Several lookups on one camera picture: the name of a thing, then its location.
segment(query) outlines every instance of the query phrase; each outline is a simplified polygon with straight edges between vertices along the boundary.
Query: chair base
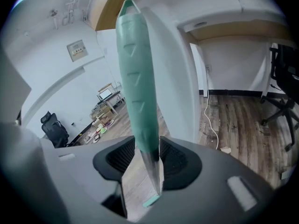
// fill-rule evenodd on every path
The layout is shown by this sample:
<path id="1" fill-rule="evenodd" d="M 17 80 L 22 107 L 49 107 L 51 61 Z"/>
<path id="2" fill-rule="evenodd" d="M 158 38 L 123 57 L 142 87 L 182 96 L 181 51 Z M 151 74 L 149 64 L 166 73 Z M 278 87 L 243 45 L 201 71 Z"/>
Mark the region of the chair base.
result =
<path id="1" fill-rule="evenodd" d="M 263 104 L 266 100 L 271 104 L 273 104 L 274 106 L 276 106 L 279 110 L 269 118 L 263 119 L 261 121 L 261 125 L 265 126 L 269 121 L 277 119 L 279 116 L 285 116 L 286 121 L 288 122 L 291 139 L 292 139 L 292 142 L 285 147 L 285 151 L 288 152 L 292 148 L 292 146 L 296 143 L 295 131 L 299 128 L 299 117 L 292 110 L 295 106 L 295 102 L 290 98 L 285 103 L 283 99 L 277 101 L 275 99 L 262 96 L 260 101 L 261 104 Z M 293 125 L 292 119 L 297 121 L 297 124 L 295 126 Z"/>

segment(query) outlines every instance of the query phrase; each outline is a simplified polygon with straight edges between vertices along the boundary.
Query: teal handle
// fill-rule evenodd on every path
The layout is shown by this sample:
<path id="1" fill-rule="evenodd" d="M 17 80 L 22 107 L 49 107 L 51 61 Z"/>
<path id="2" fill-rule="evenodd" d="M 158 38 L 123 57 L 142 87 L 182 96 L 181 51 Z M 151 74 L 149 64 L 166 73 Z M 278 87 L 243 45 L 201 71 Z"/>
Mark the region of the teal handle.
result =
<path id="1" fill-rule="evenodd" d="M 130 6 L 137 13 L 126 14 Z M 125 0 L 116 21 L 116 40 L 122 86 L 138 148 L 159 148 L 157 100 L 150 38 L 144 16 L 132 0 Z"/>

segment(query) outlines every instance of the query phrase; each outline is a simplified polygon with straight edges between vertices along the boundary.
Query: green plastic tool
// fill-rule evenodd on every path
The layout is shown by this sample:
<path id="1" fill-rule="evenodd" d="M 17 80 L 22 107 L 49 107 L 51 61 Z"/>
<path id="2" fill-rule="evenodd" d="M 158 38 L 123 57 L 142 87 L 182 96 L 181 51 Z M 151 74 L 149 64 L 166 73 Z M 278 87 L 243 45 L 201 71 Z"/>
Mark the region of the green plastic tool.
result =
<path id="1" fill-rule="evenodd" d="M 136 13 L 128 13 L 128 7 Z M 133 135 L 151 182 L 160 194 L 159 126 L 150 38 L 144 16 L 132 0 L 125 0 L 116 21 L 122 86 Z"/>

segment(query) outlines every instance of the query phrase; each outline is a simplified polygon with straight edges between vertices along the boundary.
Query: black office chair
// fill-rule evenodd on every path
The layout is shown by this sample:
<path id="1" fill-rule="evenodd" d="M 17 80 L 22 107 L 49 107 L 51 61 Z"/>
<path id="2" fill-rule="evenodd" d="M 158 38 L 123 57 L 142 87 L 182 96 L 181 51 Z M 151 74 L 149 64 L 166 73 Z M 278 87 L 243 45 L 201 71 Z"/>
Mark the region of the black office chair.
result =
<path id="1" fill-rule="evenodd" d="M 54 148 L 67 147 L 68 133 L 65 127 L 57 120 L 56 114 L 49 111 L 41 118 L 42 130 L 49 140 L 53 143 Z"/>
<path id="2" fill-rule="evenodd" d="M 263 119 L 261 125 L 264 126 L 279 116 L 285 116 L 292 138 L 292 142 L 285 147 L 285 150 L 289 151 L 296 142 L 295 130 L 299 128 L 299 117 L 292 110 L 295 106 L 295 102 L 299 102 L 299 50 L 284 45 L 278 45 L 278 49 L 270 48 L 270 51 L 272 52 L 271 78 L 276 80 L 277 85 L 288 96 L 288 100 L 285 102 L 281 99 L 278 102 L 275 99 L 262 96 L 261 103 L 267 100 L 279 108 L 279 111 L 269 118 Z M 292 118 L 297 121 L 295 126 L 293 125 Z"/>

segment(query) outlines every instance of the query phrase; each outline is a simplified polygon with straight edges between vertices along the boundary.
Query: desk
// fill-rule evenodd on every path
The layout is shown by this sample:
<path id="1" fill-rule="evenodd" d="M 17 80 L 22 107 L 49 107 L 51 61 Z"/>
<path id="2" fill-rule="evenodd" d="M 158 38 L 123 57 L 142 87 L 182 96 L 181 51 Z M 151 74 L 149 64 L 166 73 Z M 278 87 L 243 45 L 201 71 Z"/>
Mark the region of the desk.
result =
<path id="1" fill-rule="evenodd" d="M 114 98 L 115 96 L 118 96 L 118 98 L 120 98 L 121 101 L 122 101 L 121 92 L 120 92 L 120 91 L 117 91 L 117 92 L 113 93 L 112 95 L 106 97 L 105 99 L 101 100 L 101 101 L 98 103 L 98 105 L 101 104 L 102 102 L 105 102 L 105 103 L 106 103 L 106 104 L 113 110 L 113 112 L 114 112 L 115 114 L 118 114 L 118 113 L 116 112 L 116 110 L 113 108 L 113 105 L 110 103 L 110 100 L 111 100 L 112 98 Z"/>

